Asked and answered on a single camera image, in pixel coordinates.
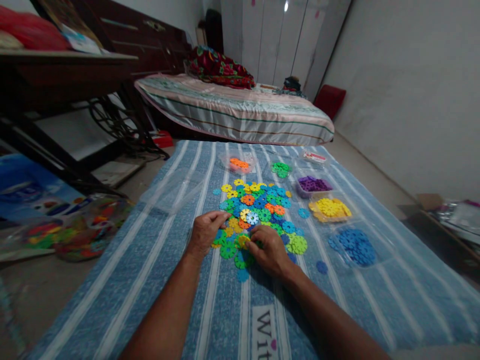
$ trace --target pile of toy pieces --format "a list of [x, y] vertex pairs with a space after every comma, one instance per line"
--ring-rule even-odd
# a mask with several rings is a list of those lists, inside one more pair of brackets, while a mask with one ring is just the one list
[[246, 250], [245, 243], [250, 241], [248, 231], [257, 225], [267, 225], [275, 229], [280, 235], [289, 257], [296, 262], [295, 255], [302, 255], [307, 250], [307, 241], [304, 231], [296, 227], [291, 221], [286, 221], [286, 209], [292, 204], [290, 191], [274, 184], [247, 182], [236, 179], [235, 188], [224, 184], [221, 189], [215, 189], [214, 195], [226, 193], [227, 200], [220, 203], [219, 208], [232, 214], [226, 229], [218, 231], [212, 248], [219, 249], [224, 259], [232, 259], [238, 268], [239, 282], [249, 278], [248, 268], [254, 258]]
[[22, 226], [14, 236], [27, 248], [53, 248], [58, 257], [70, 262], [96, 258], [104, 252], [133, 206], [127, 199], [105, 196], [73, 216], [45, 218]]
[[128, 199], [107, 196], [95, 200], [80, 219], [82, 226], [68, 240], [54, 245], [56, 255], [69, 262], [93, 259], [103, 254], [134, 207]]
[[[336, 240], [341, 244], [346, 254], [339, 249]], [[348, 228], [341, 230], [338, 234], [331, 235], [328, 238], [328, 243], [332, 249], [342, 256], [345, 263], [349, 266], [351, 266], [351, 261], [361, 267], [367, 267], [375, 263], [374, 247], [370, 243], [368, 236], [360, 229]]]
[[298, 179], [298, 183], [303, 191], [309, 193], [331, 191], [334, 189], [327, 180], [317, 179], [313, 176], [301, 177]]
[[276, 173], [279, 178], [284, 179], [290, 174], [292, 168], [284, 162], [273, 162], [271, 164], [271, 171], [272, 173]]
[[248, 174], [251, 171], [248, 162], [241, 161], [235, 157], [230, 159], [230, 170], [241, 174]]
[[322, 223], [334, 223], [346, 221], [352, 216], [352, 212], [341, 200], [334, 198], [321, 198], [318, 201], [308, 203], [318, 221]]
[[327, 180], [317, 179], [313, 176], [300, 177], [296, 183], [298, 195], [301, 198], [308, 199], [311, 193], [331, 191], [334, 188]]

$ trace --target red bag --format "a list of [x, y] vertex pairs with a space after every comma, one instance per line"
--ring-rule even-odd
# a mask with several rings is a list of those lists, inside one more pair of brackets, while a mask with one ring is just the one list
[[69, 43], [55, 25], [31, 13], [15, 12], [0, 6], [0, 30], [16, 37], [25, 49], [69, 49]]

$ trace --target hand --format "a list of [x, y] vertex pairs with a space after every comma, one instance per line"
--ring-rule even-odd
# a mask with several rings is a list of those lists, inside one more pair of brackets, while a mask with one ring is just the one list
[[232, 214], [224, 211], [210, 211], [195, 218], [190, 242], [185, 254], [192, 255], [200, 262], [209, 253], [219, 229], [225, 229], [225, 221]]
[[245, 243], [248, 251], [270, 276], [282, 279], [295, 267], [287, 255], [284, 242], [270, 226], [256, 226], [250, 232], [250, 240]]

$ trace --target white wardrobe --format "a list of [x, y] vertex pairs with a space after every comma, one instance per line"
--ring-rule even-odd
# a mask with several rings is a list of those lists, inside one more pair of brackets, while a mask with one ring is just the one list
[[261, 84], [296, 76], [313, 101], [351, 0], [222, 0], [223, 50]]

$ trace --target striped fabric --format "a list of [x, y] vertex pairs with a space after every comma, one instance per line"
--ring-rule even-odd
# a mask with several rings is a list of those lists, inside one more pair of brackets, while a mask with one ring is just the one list
[[[106, 359], [119, 355], [175, 268], [194, 218], [218, 209], [213, 190], [237, 177], [224, 170], [219, 155], [233, 151], [258, 159], [244, 181], [279, 182], [268, 170], [272, 158], [298, 159], [303, 148], [180, 141], [172, 158], [139, 203], [75, 296], [31, 352], [32, 359]], [[389, 213], [322, 147], [308, 150], [331, 159], [327, 180], [348, 196], [359, 218], [375, 224], [396, 250], [393, 258], [368, 270], [347, 268], [328, 245], [331, 227], [298, 215], [303, 200], [292, 198], [285, 215], [305, 232], [308, 250], [298, 257], [305, 274], [360, 324], [385, 350], [479, 343], [480, 296]], [[178, 213], [157, 210], [164, 185], [176, 172], [198, 171], [205, 182]], [[178, 188], [178, 201], [189, 190]], [[316, 269], [322, 260], [328, 274]], [[265, 318], [267, 310], [270, 318]], [[264, 331], [263, 322], [271, 328]], [[307, 320], [289, 295], [259, 267], [247, 282], [237, 281], [233, 261], [212, 250], [205, 258], [183, 350], [187, 359], [258, 358], [264, 333], [272, 359], [316, 356]]]
[[170, 120], [235, 141], [316, 146], [334, 136], [330, 118], [299, 96], [233, 89], [193, 77], [158, 74], [136, 88]]

